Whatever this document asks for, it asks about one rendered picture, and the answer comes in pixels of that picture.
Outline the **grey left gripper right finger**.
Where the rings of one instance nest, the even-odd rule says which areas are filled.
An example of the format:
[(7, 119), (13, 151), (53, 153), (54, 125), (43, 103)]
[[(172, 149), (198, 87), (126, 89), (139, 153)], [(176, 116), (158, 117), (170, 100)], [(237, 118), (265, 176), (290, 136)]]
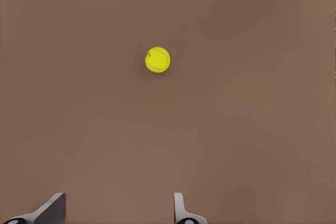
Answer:
[(182, 193), (174, 193), (174, 224), (207, 224), (207, 220), (185, 209)]

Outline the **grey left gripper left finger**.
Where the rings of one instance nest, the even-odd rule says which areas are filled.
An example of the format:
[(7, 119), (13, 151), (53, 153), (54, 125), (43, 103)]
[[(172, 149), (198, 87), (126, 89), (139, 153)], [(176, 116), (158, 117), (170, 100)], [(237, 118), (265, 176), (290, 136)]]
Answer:
[(66, 194), (56, 193), (34, 212), (13, 217), (3, 224), (64, 224)]

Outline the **yellow tennis ball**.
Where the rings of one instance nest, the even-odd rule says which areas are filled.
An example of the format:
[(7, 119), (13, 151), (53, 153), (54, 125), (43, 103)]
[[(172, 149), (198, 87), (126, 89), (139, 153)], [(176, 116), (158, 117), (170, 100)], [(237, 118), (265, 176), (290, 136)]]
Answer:
[(153, 47), (145, 55), (146, 67), (154, 73), (165, 72), (171, 64), (169, 52), (162, 47)]

